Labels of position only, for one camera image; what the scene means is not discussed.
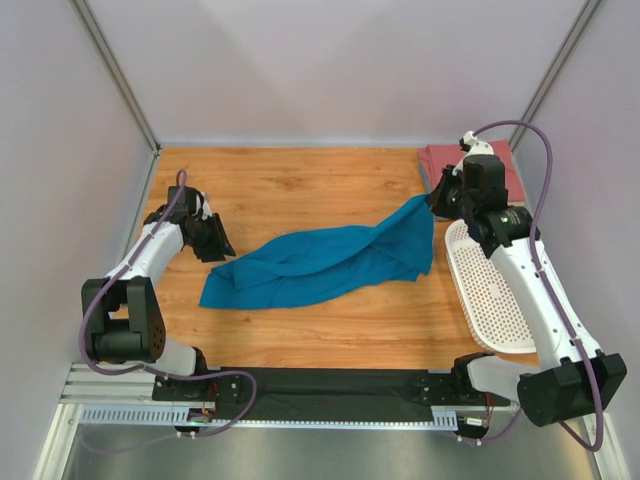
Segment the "blue t shirt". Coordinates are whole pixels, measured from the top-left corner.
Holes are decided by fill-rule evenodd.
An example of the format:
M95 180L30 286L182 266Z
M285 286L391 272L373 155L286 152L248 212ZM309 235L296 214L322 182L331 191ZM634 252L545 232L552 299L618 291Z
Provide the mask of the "blue t shirt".
M428 196L411 197L375 226L348 225L279 236L219 265L199 305L264 310L322 303L361 287L414 282L431 271L435 219Z

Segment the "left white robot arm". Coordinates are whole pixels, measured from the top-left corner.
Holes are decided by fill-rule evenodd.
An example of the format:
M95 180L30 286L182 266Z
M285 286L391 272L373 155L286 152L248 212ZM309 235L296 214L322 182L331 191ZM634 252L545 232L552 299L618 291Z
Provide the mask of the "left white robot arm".
M171 260L186 247L203 263L236 254L207 196L177 185L169 188L166 204L145 219L125 258L104 277L83 284L79 348L97 374L143 371L155 375L161 399L212 402L217 385L203 353L169 336L155 293Z

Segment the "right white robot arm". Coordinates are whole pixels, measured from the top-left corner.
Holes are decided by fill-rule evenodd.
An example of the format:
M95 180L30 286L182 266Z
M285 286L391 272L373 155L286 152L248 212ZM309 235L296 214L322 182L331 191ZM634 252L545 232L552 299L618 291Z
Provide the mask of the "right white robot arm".
M577 318L531 213L508 202L502 161L470 155L444 167L427 203L437 217L464 221L509 286L538 356L538 369L529 370L492 354L467 355L461 362L473 388L519 403L539 427L589 414L601 418L626 364L605 353Z

